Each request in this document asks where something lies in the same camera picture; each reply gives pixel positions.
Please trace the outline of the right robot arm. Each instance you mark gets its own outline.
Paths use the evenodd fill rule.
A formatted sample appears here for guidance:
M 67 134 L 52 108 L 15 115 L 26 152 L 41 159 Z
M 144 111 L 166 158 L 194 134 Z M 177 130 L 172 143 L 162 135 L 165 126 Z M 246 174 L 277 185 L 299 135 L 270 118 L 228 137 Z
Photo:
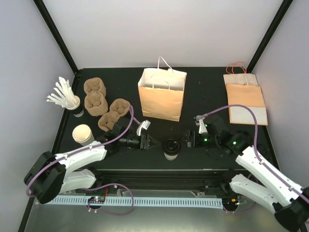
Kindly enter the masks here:
M 217 115 L 199 118 L 198 130 L 183 136 L 187 147 L 216 149 L 220 156 L 234 159 L 258 181 L 230 169 L 219 183 L 225 195 L 233 192 L 249 197 L 270 211 L 286 230 L 298 231 L 309 218 L 309 189 L 286 177 L 253 146 L 245 131 L 231 133 Z

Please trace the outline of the stack of paper cups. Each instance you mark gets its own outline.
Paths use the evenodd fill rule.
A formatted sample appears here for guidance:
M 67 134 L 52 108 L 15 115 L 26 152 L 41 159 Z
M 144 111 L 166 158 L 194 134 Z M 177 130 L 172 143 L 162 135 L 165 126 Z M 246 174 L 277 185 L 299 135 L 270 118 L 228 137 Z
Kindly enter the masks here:
M 94 142 L 94 136 L 90 127 L 86 124 L 81 124 L 73 129 L 72 137 L 75 142 L 82 146 L 86 146 Z

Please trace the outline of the small brown cup carrier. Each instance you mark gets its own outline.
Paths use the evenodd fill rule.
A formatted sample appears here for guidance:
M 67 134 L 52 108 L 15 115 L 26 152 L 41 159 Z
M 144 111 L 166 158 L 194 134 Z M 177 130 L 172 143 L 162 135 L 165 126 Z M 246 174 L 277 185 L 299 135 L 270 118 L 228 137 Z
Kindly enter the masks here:
M 98 127 L 105 132 L 111 130 L 115 123 L 129 112 L 130 106 L 130 102 L 125 99 L 114 100 L 110 105 L 109 112 L 98 120 Z

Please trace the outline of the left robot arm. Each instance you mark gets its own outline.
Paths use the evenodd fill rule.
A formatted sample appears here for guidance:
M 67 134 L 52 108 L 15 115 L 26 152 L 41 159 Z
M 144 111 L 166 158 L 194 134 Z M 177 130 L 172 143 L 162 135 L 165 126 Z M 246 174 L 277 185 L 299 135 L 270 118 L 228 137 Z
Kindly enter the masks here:
M 136 130 L 130 127 L 131 124 L 132 120 L 124 118 L 86 146 L 65 153 L 42 153 L 24 178 L 26 193 L 45 204 L 57 195 L 75 189 L 100 192 L 104 182 L 94 168 L 88 167 L 89 164 L 118 153 L 122 146 L 147 150 L 160 145 L 146 133 L 150 126 L 148 120 L 141 122 Z

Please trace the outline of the brown cup carrier stack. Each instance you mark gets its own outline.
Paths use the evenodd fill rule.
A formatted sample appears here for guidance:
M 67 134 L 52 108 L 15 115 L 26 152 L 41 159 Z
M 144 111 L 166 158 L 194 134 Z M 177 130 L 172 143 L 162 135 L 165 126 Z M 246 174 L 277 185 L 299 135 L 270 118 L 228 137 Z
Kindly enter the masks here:
M 102 116 L 108 111 L 106 87 L 99 77 L 86 80 L 84 92 L 84 107 L 91 116 Z

